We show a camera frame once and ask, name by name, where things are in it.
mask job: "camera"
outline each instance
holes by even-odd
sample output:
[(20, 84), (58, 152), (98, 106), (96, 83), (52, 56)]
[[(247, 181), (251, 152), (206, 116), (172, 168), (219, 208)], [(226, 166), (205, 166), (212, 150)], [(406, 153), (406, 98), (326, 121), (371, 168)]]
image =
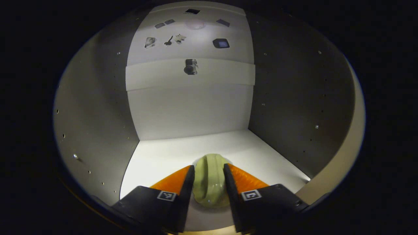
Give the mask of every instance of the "camera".
[(186, 67), (184, 67), (184, 72), (188, 75), (197, 74), (197, 60), (196, 59), (186, 59)]

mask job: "green object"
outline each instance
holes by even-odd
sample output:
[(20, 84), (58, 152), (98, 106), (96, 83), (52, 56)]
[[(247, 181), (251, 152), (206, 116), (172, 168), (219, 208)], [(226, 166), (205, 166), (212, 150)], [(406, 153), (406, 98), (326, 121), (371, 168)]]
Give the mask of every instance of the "green object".
[(224, 164), (228, 163), (219, 154), (207, 154), (194, 170), (194, 199), (205, 207), (218, 208), (229, 205), (225, 186)]

